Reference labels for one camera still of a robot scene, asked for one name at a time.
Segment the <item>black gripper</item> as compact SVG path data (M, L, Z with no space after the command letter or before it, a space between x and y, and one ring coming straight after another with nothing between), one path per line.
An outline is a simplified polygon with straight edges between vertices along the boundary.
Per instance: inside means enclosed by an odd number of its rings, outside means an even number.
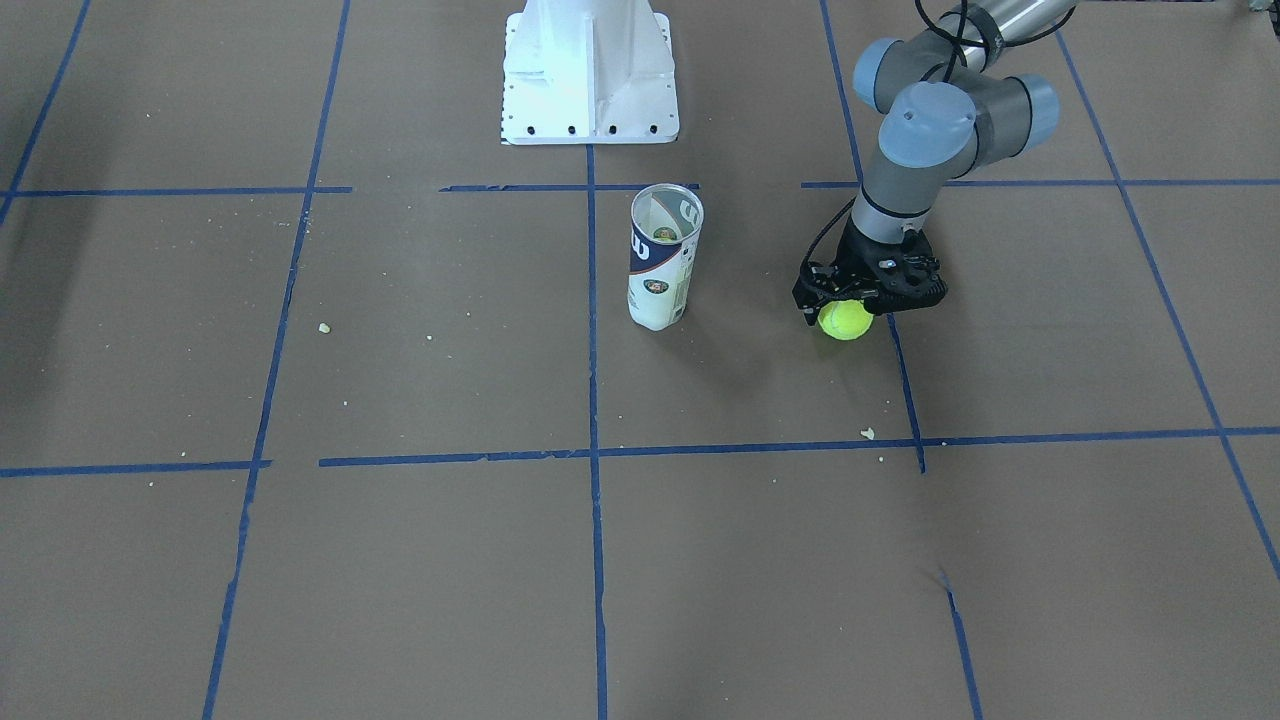
M893 242L879 242L850 219L841 236L837 264L851 266L877 283L924 283L927 251L920 250L919 229L899 224L890 228L890 238Z

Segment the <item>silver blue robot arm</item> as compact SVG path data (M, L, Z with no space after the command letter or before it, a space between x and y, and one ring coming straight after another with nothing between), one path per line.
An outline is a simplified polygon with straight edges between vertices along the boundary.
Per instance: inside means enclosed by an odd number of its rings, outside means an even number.
M859 58L856 96L882 122L842 233L842 277L914 290L936 274L924 227L948 181L1015 158L1056 131L1061 102L1032 74L992 69L1053 33L1073 1L960 1L914 38L882 38Z

